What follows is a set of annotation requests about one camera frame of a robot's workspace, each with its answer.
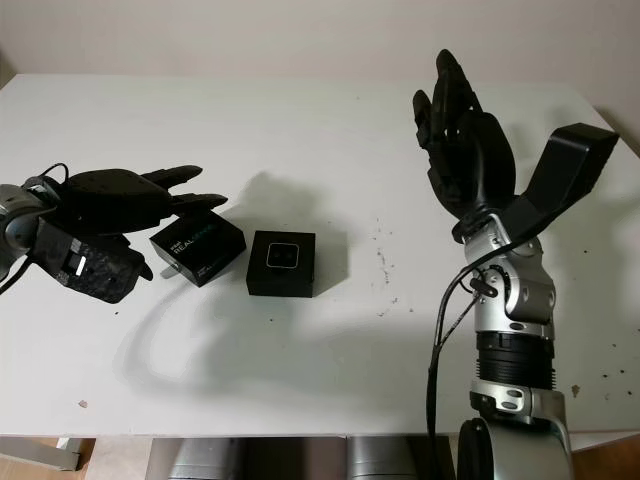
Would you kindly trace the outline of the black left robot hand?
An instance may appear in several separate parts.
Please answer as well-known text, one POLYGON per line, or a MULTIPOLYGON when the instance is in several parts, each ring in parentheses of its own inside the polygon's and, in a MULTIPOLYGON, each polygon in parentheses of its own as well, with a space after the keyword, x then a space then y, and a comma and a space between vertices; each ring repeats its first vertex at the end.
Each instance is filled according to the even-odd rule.
POLYGON ((146 174, 112 168, 81 172, 62 183, 43 175, 49 211, 39 217, 31 260, 67 288, 110 302, 124 297, 139 278, 153 279, 144 255, 130 247, 128 233, 227 202, 215 193, 169 192, 201 172, 194 165, 146 174))

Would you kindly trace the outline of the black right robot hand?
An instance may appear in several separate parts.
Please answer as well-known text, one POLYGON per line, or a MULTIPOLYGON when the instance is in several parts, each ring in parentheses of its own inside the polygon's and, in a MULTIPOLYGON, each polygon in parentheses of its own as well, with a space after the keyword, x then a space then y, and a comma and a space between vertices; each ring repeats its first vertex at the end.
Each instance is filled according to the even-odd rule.
POLYGON ((427 175, 441 205, 457 219, 502 209, 515 198, 515 160, 498 119, 483 109, 447 49, 436 57, 432 95, 415 92, 416 137, 428 153, 427 175))

